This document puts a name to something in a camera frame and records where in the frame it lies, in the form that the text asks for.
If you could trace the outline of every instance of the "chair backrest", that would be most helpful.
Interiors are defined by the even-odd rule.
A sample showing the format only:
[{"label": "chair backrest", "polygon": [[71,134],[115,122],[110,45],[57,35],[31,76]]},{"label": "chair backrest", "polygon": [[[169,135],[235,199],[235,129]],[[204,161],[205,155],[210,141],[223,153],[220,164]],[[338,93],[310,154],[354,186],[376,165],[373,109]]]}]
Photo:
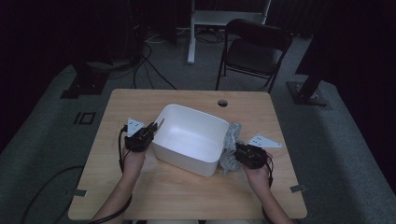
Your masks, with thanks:
[{"label": "chair backrest", "polygon": [[243,19],[229,21],[225,34],[238,35],[250,44],[287,51],[291,45],[291,34],[274,26],[267,26]]}]

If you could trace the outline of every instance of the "hand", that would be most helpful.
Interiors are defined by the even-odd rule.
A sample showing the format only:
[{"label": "hand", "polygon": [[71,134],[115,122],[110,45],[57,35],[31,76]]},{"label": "hand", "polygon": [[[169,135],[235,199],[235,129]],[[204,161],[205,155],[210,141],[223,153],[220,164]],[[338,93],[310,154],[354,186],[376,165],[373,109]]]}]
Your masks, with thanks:
[{"label": "hand", "polygon": [[[271,164],[273,155],[267,152],[269,158],[267,158],[267,163]],[[242,165],[247,175],[247,181],[253,191],[257,194],[260,194],[263,190],[269,190],[269,167],[264,165],[260,169],[250,169],[246,165]]]}]

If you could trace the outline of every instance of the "metal stand base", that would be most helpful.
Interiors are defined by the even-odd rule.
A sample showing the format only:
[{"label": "metal stand base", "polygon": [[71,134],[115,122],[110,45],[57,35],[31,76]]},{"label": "metal stand base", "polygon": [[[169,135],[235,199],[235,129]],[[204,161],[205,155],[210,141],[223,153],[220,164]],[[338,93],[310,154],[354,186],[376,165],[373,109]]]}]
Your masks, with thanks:
[{"label": "metal stand base", "polygon": [[317,90],[311,97],[303,98],[299,95],[299,89],[304,85],[303,82],[286,82],[288,85],[291,97],[296,105],[318,105],[321,107],[329,106],[329,102],[322,98],[320,92]]},{"label": "metal stand base", "polygon": [[78,76],[76,76],[69,90],[62,93],[61,99],[77,99],[80,95],[102,94],[108,75],[108,73],[95,74],[94,79],[86,84],[81,84]]}]

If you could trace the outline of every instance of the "gray carpet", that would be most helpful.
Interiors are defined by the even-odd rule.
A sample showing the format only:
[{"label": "gray carpet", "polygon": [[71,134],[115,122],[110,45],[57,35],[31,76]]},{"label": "gray carpet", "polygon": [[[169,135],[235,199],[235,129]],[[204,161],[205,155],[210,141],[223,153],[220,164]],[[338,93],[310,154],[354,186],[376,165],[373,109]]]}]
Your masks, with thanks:
[{"label": "gray carpet", "polygon": [[[211,35],[201,35],[214,39]],[[180,90],[214,90],[222,44],[197,42],[195,64],[187,65],[188,38],[176,45],[151,39],[149,60]],[[396,223],[396,198],[378,169],[361,133],[340,99],[336,88],[322,82],[321,95],[329,106],[295,105],[286,81],[301,82],[295,70],[309,39],[294,37],[271,93],[291,160],[301,184],[308,223]],[[67,212],[71,190],[77,185],[109,95],[117,88],[133,86],[133,72],[109,76],[101,95],[60,99],[75,77],[66,67],[49,85],[28,120],[0,156],[0,223],[84,223],[70,220]],[[138,89],[172,89],[146,63],[136,74]],[[265,91],[263,80],[230,73],[221,91]],[[75,123],[78,113],[92,124]],[[58,172],[35,198],[37,192]]]}]

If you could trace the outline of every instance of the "black curtain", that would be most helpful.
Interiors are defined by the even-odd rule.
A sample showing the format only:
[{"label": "black curtain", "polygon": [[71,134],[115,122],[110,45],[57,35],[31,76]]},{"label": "black curtain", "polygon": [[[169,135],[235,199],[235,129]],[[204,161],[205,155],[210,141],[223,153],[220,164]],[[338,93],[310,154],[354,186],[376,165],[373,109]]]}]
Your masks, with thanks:
[{"label": "black curtain", "polygon": [[334,0],[297,74],[337,87],[396,191],[396,3]]}]

